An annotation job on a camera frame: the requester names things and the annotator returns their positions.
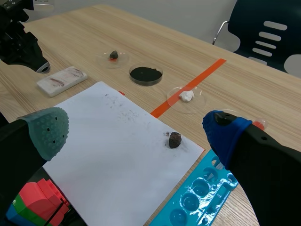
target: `orange tape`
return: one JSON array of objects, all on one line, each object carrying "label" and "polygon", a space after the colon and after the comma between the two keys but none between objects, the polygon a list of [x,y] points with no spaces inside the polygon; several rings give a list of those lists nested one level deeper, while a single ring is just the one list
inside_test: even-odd
[{"label": "orange tape", "polygon": [[197,76],[192,81],[190,81],[181,90],[179,90],[175,94],[173,94],[167,101],[165,101],[163,104],[161,104],[155,110],[153,110],[152,113],[150,113],[150,114],[156,118],[160,117],[164,112],[166,112],[172,105],[174,105],[179,100],[179,95],[182,92],[190,91],[192,88],[196,87],[205,78],[207,78],[210,74],[212,74],[220,66],[222,66],[225,62],[226,62],[226,60],[224,60],[224,59],[219,59],[218,61],[216,61],[213,65],[211,65],[209,68],[207,68],[205,71],[203,71],[199,76]]}]

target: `small black rock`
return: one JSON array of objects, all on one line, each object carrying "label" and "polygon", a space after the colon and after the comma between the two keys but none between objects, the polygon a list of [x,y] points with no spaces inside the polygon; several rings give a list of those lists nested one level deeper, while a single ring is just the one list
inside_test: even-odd
[{"label": "small black rock", "polygon": [[110,59],[111,60],[115,60],[118,58],[118,52],[116,50],[114,50],[113,52],[111,52],[110,54]]},{"label": "small black rock", "polygon": [[169,136],[169,147],[170,148],[176,148],[181,144],[182,138],[181,134],[172,132]]}]

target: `white cotton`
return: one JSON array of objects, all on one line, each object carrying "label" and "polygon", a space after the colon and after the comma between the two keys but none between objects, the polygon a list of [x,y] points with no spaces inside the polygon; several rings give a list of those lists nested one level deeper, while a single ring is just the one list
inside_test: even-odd
[{"label": "white cotton", "polygon": [[194,98],[194,93],[193,91],[183,91],[179,97],[182,99],[184,102],[189,102]]}]

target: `wooden table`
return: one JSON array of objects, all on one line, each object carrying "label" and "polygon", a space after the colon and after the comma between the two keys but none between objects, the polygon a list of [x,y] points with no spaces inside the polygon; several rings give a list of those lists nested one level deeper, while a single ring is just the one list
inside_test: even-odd
[{"label": "wooden table", "polygon": [[[1,63],[0,111],[9,121],[52,107],[96,81],[104,81],[124,92],[131,101],[151,112],[166,100],[170,89],[186,85],[223,58],[227,62],[198,86],[207,98],[201,112],[182,114],[169,109],[159,119],[209,150],[201,125],[202,117],[213,109],[232,109],[253,120],[257,117],[267,119],[269,126],[266,131],[274,139],[288,147],[301,149],[301,80],[298,78],[106,5],[34,21],[26,24],[26,30],[39,39],[44,57],[51,64],[51,73],[75,66],[86,72],[89,79],[48,98],[36,86],[45,75],[23,66]],[[119,69],[102,68],[96,56],[109,48],[125,50],[130,55],[130,62]],[[131,82],[128,70],[138,62],[161,65],[164,70],[162,81],[152,87]],[[213,225],[258,225],[240,186],[231,193]]]}]

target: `white wall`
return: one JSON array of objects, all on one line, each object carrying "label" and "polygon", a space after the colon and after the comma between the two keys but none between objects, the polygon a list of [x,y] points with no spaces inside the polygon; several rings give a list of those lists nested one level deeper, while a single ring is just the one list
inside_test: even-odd
[{"label": "white wall", "polygon": [[[201,40],[212,42],[223,21],[229,20],[236,0],[54,0],[51,13],[28,11],[30,21],[77,8],[105,3],[173,28]],[[223,29],[217,46],[235,51],[239,39]],[[301,55],[291,57],[286,70],[301,77]]]}]

